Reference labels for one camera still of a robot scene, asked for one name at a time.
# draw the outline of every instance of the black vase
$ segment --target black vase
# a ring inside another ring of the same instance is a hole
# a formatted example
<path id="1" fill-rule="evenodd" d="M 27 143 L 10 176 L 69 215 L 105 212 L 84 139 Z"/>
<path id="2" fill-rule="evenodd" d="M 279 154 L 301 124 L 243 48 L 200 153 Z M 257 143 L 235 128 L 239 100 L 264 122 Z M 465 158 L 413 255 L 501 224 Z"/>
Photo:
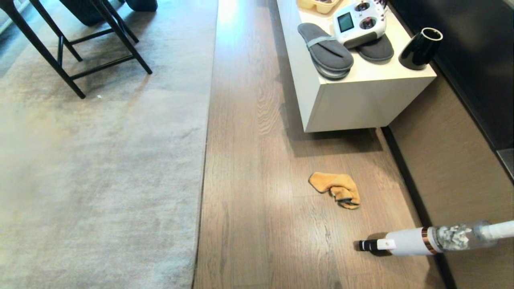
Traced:
<path id="1" fill-rule="evenodd" d="M 398 60 L 406 68 L 421 70 L 434 58 L 443 34 L 434 28 L 423 28 L 401 52 Z"/>

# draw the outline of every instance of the controller screen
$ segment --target controller screen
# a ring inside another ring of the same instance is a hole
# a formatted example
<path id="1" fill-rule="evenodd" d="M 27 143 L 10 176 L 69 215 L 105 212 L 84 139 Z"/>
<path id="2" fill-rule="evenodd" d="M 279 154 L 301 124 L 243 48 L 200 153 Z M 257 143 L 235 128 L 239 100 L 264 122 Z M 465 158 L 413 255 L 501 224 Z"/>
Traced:
<path id="1" fill-rule="evenodd" d="M 341 29 L 341 32 L 345 32 L 354 27 L 350 12 L 337 17 L 337 21 L 339 22 L 339 29 Z"/>

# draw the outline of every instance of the slipper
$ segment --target slipper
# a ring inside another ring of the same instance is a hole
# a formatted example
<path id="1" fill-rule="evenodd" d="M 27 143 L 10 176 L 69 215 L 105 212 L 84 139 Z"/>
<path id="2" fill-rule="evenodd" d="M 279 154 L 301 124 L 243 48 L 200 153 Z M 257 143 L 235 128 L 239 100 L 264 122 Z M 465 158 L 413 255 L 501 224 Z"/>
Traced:
<path id="1" fill-rule="evenodd" d="M 393 45 L 387 35 L 356 47 L 359 55 L 369 62 L 389 60 L 394 55 Z"/>
<path id="2" fill-rule="evenodd" d="M 307 43 L 314 66 L 323 77 L 339 80 L 348 75 L 354 62 L 352 54 L 335 37 L 313 23 L 300 24 L 298 33 Z"/>

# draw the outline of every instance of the carpet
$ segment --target carpet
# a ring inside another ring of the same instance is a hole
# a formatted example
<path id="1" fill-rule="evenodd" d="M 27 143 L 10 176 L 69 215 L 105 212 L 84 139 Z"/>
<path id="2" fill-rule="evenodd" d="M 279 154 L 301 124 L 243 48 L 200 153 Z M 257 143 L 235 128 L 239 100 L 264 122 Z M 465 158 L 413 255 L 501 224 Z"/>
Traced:
<path id="1" fill-rule="evenodd" d="M 69 39 L 106 28 L 42 2 Z M 0 288 L 191 287 L 217 1 L 113 4 L 152 75 L 125 62 L 77 80 L 81 100 L 20 33 L 2 47 Z M 128 53 L 114 34 L 75 47 L 70 74 Z"/>

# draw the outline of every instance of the white side table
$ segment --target white side table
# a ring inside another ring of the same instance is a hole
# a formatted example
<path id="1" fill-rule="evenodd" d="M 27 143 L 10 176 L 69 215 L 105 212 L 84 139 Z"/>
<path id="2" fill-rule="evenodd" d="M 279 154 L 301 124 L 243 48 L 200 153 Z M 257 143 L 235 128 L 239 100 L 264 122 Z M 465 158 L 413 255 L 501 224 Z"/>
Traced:
<path id="1" fill-rule="evenodd" d="M 315 23 L 334 35 L 333 13 L 351 2 L 342 0 L 329 14 L 320 14 L 299 8 L 296 0 L 277 0 L 305 132 L 387 126 L 436 77 L 430 65 L 410 70 L 400 64 L 398 55 L 410 37 L 391 11 L 386 13 L 385 33 L 395 54 L 389 62 L 371 63 L 352 51 L 354 65 L 348 76 L 340 81 L 320 76 L 297 27 Z"/>

